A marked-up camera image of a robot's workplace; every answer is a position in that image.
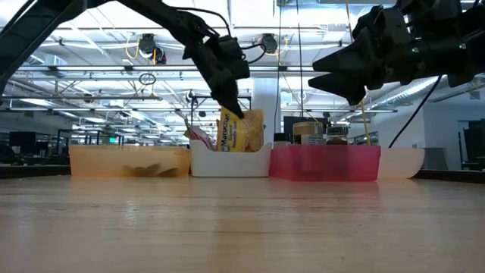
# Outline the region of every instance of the orange bin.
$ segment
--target orange bin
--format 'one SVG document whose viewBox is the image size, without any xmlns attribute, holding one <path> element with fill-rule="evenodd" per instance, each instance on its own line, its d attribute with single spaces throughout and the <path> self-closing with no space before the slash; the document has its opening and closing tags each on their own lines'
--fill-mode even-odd
<svg viewBox="0 0 485 273">
<path fill-rule="evenodd" d="M 182 147 L 71 145 L 69 156 L 74 177 L 185 177 L 190 168 Z"/>
</svg>

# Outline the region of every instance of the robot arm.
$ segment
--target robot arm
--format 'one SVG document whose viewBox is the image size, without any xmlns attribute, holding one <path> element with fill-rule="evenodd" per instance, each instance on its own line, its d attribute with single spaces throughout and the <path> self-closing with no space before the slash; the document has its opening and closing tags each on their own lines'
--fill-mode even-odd
<svg viewBox="0 0 485 273">
<path fill-rule="evenodd" d="M 350 105 L 364 98 L 365 86 L 447 75 L 454 87 L 485 71 L 483 5 L 462 12 L 459 0 L 398 0 L 360 17 L 352 36 L 351 45 L 313 64 L 329 73 L 308 82 Z"/>
<path fill-rule="evenodd" d="M 0 33 L 0 97 L 8 79 L 63 22 L 72 20 L 86 9 L 112 0 L 38 0 Z M 213 99 L 240 118 L 236 80 L 249 77 L 249 65 L 237 39 L 220 37 L 203 19 L 178 11 L 160 0 L 118 0 L 128 8 L 165 27 L 185 45 L 183 58 L 191 58 L 211 89 Z"/>
</svg>

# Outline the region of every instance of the pink plastic container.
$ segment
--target pink plastic container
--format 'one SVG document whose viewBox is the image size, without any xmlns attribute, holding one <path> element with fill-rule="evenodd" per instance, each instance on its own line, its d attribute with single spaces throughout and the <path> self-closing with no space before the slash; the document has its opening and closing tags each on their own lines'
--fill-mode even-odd
<svg viewBox="0 0 485 273">
<path fill-rule="evenodd" d="M 289 145 L 271 151 L 270 177 L 293 181 L 375 181 L 380 146 Z"/>
</svg>

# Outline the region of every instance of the white tray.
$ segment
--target white tray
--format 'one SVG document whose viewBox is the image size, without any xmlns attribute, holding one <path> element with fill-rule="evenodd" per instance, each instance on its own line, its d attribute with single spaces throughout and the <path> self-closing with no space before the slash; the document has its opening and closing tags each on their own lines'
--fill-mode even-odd
<svg viewBox="0 0 485 273">
<path fill-rule="evenodd" d="M 213 152 L 200 140 L 190 140 L 194 177 L 267 177 L 271 143 L 257 152 Z"/>
<path fill-rule="evenodd" d="M 406 179 L 414 177 L 424 162 L 424 149 L 382 148 L 378 179 Z"/>
</svg>

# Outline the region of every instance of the wooden table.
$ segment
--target wooden table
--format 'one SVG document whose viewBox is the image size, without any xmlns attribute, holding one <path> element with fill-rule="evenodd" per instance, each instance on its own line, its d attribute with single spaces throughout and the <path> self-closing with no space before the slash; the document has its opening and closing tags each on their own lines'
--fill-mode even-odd
<svg viewBox="0 0 485 273">
<path fill-rule="evenodd" d="M 483 272 L 485 186 L 0 181 L 0 272 Z"/>
</svg>

